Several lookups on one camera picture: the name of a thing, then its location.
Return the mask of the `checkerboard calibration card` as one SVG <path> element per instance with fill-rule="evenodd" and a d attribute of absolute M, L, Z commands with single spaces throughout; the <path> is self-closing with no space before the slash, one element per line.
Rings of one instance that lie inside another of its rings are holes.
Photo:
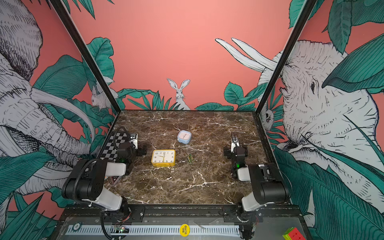
<path fill-rule="evenodd" d="M 105 148 L 102 150 L 100 158 L 102 160 L 114 162 L 117 159 L 116 148 L 127 140 L 126 133 L 112 132 L 109 140 L 107 141 Z"/>

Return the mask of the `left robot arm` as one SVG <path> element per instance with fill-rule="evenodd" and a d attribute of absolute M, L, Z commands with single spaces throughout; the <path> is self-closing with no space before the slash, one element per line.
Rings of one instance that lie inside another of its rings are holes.
<path fill-rule="evenodd" d="M 146 146 L 139 148 L 130 141 L 118 146 L 114 162 L 102 159 L 78 161 L 62 187 L 62 197 L 104 211 L 121 210 L 125 200 L 105 188 L 105 178 L 129 175 L 135 158 L 146 154 Z"/>

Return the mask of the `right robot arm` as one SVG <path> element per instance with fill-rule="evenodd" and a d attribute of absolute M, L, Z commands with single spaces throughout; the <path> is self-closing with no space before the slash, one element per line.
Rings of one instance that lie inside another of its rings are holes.
<path fill-rule="evenodd" d="M 252 192 L 241 200 L 245 212 L 257 211 L 268 204 L 285 203 L 290 192 L 285 186 L 280 170 L 273 163 L 247 165 L 248 149 L 245 147 L 223 148 L 223 154 L 231 160 L 231 174 L 241 182 L 250 182 Z"/>

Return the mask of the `blue alarm clock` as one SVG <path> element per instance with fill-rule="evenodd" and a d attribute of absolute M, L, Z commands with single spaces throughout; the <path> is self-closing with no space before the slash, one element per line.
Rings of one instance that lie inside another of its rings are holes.
<path fill-rule="evenodd" d="M 187 145 L 192 139 L 192 133 L 186 130 L 181 130 L 177 135 L 179 143 Z"/>

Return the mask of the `small circuit board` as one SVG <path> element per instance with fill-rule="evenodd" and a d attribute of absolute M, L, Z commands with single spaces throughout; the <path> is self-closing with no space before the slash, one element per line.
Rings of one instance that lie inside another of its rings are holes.
<path fill-rule="evenodd" d="M 114 229 L 114 234 L 128 234 L 129 231 L 130 231 L 130 229 L 127 228 L 126 226 L 116 227 Z"/>

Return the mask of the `yellow big blind chip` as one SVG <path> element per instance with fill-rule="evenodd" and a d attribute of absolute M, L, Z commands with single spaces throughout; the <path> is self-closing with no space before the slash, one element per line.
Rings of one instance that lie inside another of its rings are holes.
<path fill-rule="evenodd" d="M 190 226 L 188 224 L 183 224 L 180 227 L 180 235 L 182 237 L 187 237 L 191 232 Z"/>

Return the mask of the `yellow alarm clock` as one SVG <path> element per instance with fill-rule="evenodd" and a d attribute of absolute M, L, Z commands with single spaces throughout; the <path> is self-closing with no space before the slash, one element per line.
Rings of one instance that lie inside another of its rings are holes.
<path fill-rule="evenodd" d="M 151 163 L 154 167 L 173 167 L 176 164 L 176 151 L 154 150 Z"/>

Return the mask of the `colourful puzzle cube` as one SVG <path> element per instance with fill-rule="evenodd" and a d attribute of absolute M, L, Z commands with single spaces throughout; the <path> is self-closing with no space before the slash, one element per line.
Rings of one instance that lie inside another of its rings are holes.
<path fill-rule="evenodd" d="M 283 234 L 285 240 L 306 240 L 306 238 L 300 233 L 297 228 L 289 228 Z"/>

